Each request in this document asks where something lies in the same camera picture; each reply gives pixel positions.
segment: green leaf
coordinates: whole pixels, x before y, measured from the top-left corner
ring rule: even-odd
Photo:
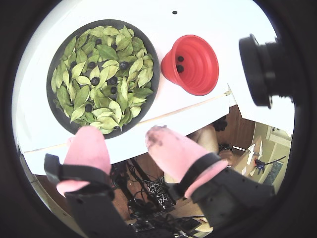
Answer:
[[[127,110],[129,110],[130,113],[129,113],[129,119],[126,121],[125,125],[127,125],[128,123],[130,123],[131,120],[132,120],[132,118],[133,118],[133,115],[132,115],[132,113],[131,113],[131,109],[127,108],[126,111],[127,111]]]
[[[69,89],[69,72],[65,70],[63,73],[63,81],[66,84],[66,88]]]
[[[108,75],[109,75],[109,67],[104,68],[99,75],[99,84],[96,86],[96,88],[100,88],[101,86],[103,86],[103,84],[106,82],[106,80],[108,79]]]
[[[70,56],[70,54],[73,53],[75,49],[75,44],[76,44],[76,36],[74,36],[73,39],[71,39],[71,41],[66,46],[64,55],[66,55],[67,57]]]
[[[97,26],[94,29],[92,29],[89,34],[100,38],[104,35],[103,33],[104,29],[105,28],[103,26]]]
[[[145,98],[137,98],[137,97],[133,97],[133,99],[132,99],[132,103],[142,103],[142,102],[144,102],[144,101],[146,101],[146,99]]]
[[[94,115],[92,113],[85,112],[84,116],[86,117],[86,121],[88,123],[93,123],[95,121]]]
[[[147,84],[149,81],[148,75],[147,75],[147,69],[143,69],[139,75],[138,75],[138,85],[139,87]]]
[[[83,70],[86,62],[81,62],[77,64],[75,67],[73,67],[71,73],[72,73],[72,78],[78,78],[78,76],[81,74],[81,71]]]
[[[134,97],[134,93],[128,94],[128,107],[131,107],[133,97]]]
[[[74,61],[76,61],[76,52],[71,53],[71,55],[69,56],[68,62],[66,64],[67,68],[70,68],[70,64]]]
[[[97,45],[97,49],[102,58],[106,60],[118,60],[118,56],[112,47],[105,45]]]
[[[54,72],[53,72],[53,75],[52,75],[52,79],[51,79],[51,87],[52,87],[52,91],[53,93],[56,93],[56,73],[57,73],[57,70],[55,69]]]
[[[136,60],[130,67],[129,75],[139,71],[142,68],[142,66],[143,66],[143,59],[140,58]]]
[[[102,94],[105,97],[109,97],[110,95],[112,95],[111,93],[111,88],[112,86],[102,86],[100,89],[102,90]]]
[[[118,35],[116,35],[115,44],[118,45],[119,42],[120,42],[122,39],[124,39],[124,38],[125,38],[125,36],[124,36],[123,34],[118,34]]]
[[[144,88],[151,88],[151,86],[152,86],[151,82],[148,82]]]
[[[131,106],[130,106],[130,108],[132,108],[132,107],[139,107],[139,106],[141,106],[142,104],[144,104],[145,102],[141,102],[141,103],[131,103]]]
[[[124,77],[121,83],[121,93],[124,99],[128,100],[128,85],[127,85],[127,80]]]
[[[119,103],[117,103],[116,101],[111,101],[109,104],[109,109],[114,112],[114,118],[116,122],[119,123],[122,117],[122,111]]]
[[[90,62],[95,62],[95,63],[97,63],[97,62],[98,62],[98,59],[99,59],[99,55],[90,56],[90,57],[88,58],[88,63],[90,63]]]
[[[125,61],[125,62],[134,62],[136,61],[138,58],[136,58],[135,56],[127,56],[125,58],[120,59],[120,61]]]
[[[125,49],[132,41],[131,37],[125,37],[123,38],[117,45],[117,48],[115,49],[116,51],[120,51]]]
[[[123,51],[118,51],[117,55],[119,59],[123,59],[130,56],[132,52],[133,52],[133,47],[132,47],[132,44],[130,43]]]
[[[100,129],[102,123],[99,122],[99,121],[95,121],[95,122],[90,123],[89,125],[94,126],[94,127],[96,127],[97,129]]]
[[[127,123],[127,121],[129,120],[130,118],[130,109],[127,108],[125,111],[124,111],[124,117],[121,119],[120,123],[119,123],[119,127],[122,128],[124,124]]]
[[[76,94],[74,101],[74,108],[78,108],[83,105],[89,98],[89,86],[82,87]]]
[[[88,34],[84,33],[77,39],[77,41],[76,41],[76,49],[82,47],[86,43],[87,36],[88,36]]]
[[[122,81],[117,85],[117,100],[116,100],[121,110],[124,111],[128,106],[128,87],[126,78],[123,78]]]
[[[148,82],[149,82],[153,77],[153,68],[147,69],[147,77],[148,77]]]
[[[137,47],[137,48],[140,48],[140,49],[145,49],[143,41],[140,38],[138,38],[138,37],[133,37],[132,38],[132,45],[133,45],[133,47]]]
[[[103,33],[108,36],[115,36],[119,34],[119,31],[112,26],[108,26],[103,30]]]
[[[99,109],[96,109],[96,110],[93,110],[92,113],[98,117],[99,115],[101,115],[102,113],[104,112],[111,112],[111,110],[109,108],[99,108]]]
[[[95,42],[88,42],[81,49],[85,52],[86,55],[89,55],[95,48]]]
[[[122,28],[122,33],[124,34],[125,37],[132,37],[132,35],[130,34],[128,28],[125,25]]]
[[[128,29],[128,31],[131,34],[131,36],[134,36],[134,31],[132,29]]]
[[[111,99],[108,97],[107,98],[106,97],[104,97],[104,98],[96,97],[94,99],[94,103],[95,103],[97,108],[107,108],[107,107],[109,107],[110,102],[111,102]]]
[[[57,89],[57,99],[63,109],[70,107],[70,97],[63,85]]]
[[[86,70],[87,70],[87,66],[88,66],[88,58],[87,58],[87,55],[85,54],[85,52],[82,50],[82,49],[78,49],[77,50],[77,57],[76,57],[76,62],[79,64],[79,63],[82,63],[82,62],[85,62],[84,64],[84,67],[82,69],[82,72],[85,73]]]
[[[151,59],[147,59],[147,60],[144,60],[143,61],[143,64],[146,66],[146,67],[153,67],[153,61]]]
[[[137,52],[137,54],[135,55],[138,59],[142,58],[144,56],[144,51],[143,49],[140,49],[139,52]]]
[[[99,77],[99,75],[100,75],[100,70],[99,70],[99,67],[97,65],[93,70],[91,70],[91,72],[89,74],[89,79],[92,80],[93,77]]]
[[[79,83],[80,85],[90,85],[90,80],[89,78],[85,77],[85,76],[78,76],[78,78],[76,78],[77,83]]]
[[[93,49],[93,56],[99,56],[99,51],[96,48]]]
[[[149,88],[136,88],[133,90],[133,92],[137,98],[146,98],[148,95],[153,93],[153,91]]]
[[[131,113],[132,113],[132,118],[135,118],[140,113],[141,107],[132,107],[130,110],[131,110]]]
[[[109,68],[109,74],[107,76],[107,80],[115,76],[115,74],[117,73],[119,67],[115,66],[115,65],[111,65],[108,68]]]
[[[98,120],[99,118],[103,118],[103,117],[109,118],[109,117],[111,117],[112,115],[113,115],[113,112],[103,112],[103,113],[101,113],[101,114],[97,117],[97,120]]]
[[[139,75],[139,72],[134,72],[134,73],[130,74],[128,77],[128,82],[132,82],[132,81],[136,80],[138,75]]]
[[[128,82],[128,89],[133,89],[135,88],[134,85],[136,84],[136,82]]]
[[[113,132],[113,129],[111,130],[105,130],[103,128],[100,128],[100,132],[103,134],[103,135],[107,135],[107,134],[110,134],[111,132]]]
[[[108,60],[102,65],[102,68],[106,68],[111,65],[119,66],[119,62],[116,60]]]
[[[74,89],[76,90],[76,92],[80,90],[79,84],[77,83],[76,80],[72,80],[72,85],[74,86]]]
[[[90,36],[88,37],[87,43],[88,43],[88,42],[96,42],[97,39],[98,39],[97,36],[90,35]]]
[[[80,106],[79,108],[75,109],[71,115],[70,122],[80,118],[85,112],[85,105]]]
[[[57,88],[60,88],[61,84],[63,83],[63,73],[65,70],[66,70],[66,65],[64,64],[64,62],[62,62],[60,65],[57,66],[56,77],[55,77]]]
[[[77,93],[77,91],[76,91],[75,87],[73,86],[73,83],[70,83],[69,88],[68,88],[68,94],[70,96],[71,102],[73,102],[75,100],[76,93]]]
[[[64,110],[64,109],[61,107],[61,105],[60,105],[58,99],[53,99],[53,102],[56,104],[56,108],[59,108],[59,109],[61,109],[62,111]]]
[[[106,130],[111,130],[118,126],[118,123],[116,123],[113,118],[103,117],[99,118],[98,121],[102,123],[101,127]]]

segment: wooden floor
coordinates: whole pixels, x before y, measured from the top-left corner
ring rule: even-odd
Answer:
[[[218,143],[228,143],[229,145],[235,145],[241,148],[249,147],[252,143],[255,122],[243,119],[238,106],[230,108],[230,113],[227,115],[226,121],[228,122],[228,126],[225,131],[216,133]],[[241,155],[242,153],[235,150],[234,154]],[[163,176],[163,171],[155,164],[147,153],[136,157],[136,160],[145,173],[155,178]],[[57,192],[56,188],[51,183],[48,182],[46,176],[37,176],[37,178],[56,203],[70,214],[65,198]],[[128,188],[132,194],[141,190],[139,183],[132,181],[128,182]],[[113,201],[113,204],[122,218],[124,220],[129,220],[127,200],[119,189],[115,190],[115,200]]]

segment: black strap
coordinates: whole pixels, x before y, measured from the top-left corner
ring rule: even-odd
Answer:
[[[90,166],[82,165],[61,165],[56,155],[46,154],[44,170],[48,180],[57,185],[64,180],[77,180],[90,182],[92,186],[106,190],[111,199],[114,193],[109,186],[110,178],[104,171]]]
[[[205,171],[208,167],[220,160],[216,153],[209,153],[199,158],[188,169],[180,183],[175,184],[169,189],[169,193],[173,199],[178,200],[182,198],[189,188],[189,186],[198,178],[198,176]]]
[[[75,221],[88,237],[136,236],[111,202],[114,193],[104,171],[89,166],[61,165],[58,156],[50,154],[45,156],[44,168],[49,181],[54,184],[69,179],[90,182],[80,190],[64,194]]]

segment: wires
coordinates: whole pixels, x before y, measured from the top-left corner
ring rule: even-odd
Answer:
[[[185,233],[188,237],[193,237],[193,238],[198,238],[197,236],[192,235],[189,231],[184,230],[178,223],[177,220],[179,219],[183,219],[183,218],[174,218],[172,215],[167,214],[165,217],[165,221],[168,223],[168,218],[170,218],[173,222],[173,225],[178,228],[180,231],[182,231],[183,233]]]

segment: black cable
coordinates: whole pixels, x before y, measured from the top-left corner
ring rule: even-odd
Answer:
[[[264,164],[264,165],[273,164],[273,163],[275,163],[275,162],[277,162],[277,161],[280,161],[280,160],[284,159],[285,157],[286,157],[286,155],[285,155],[285,156],[283,156],[282,158],[278,159],[278,160],[274,160],[274,161],[269,162],[269,163],[266,163],[266,164]]]

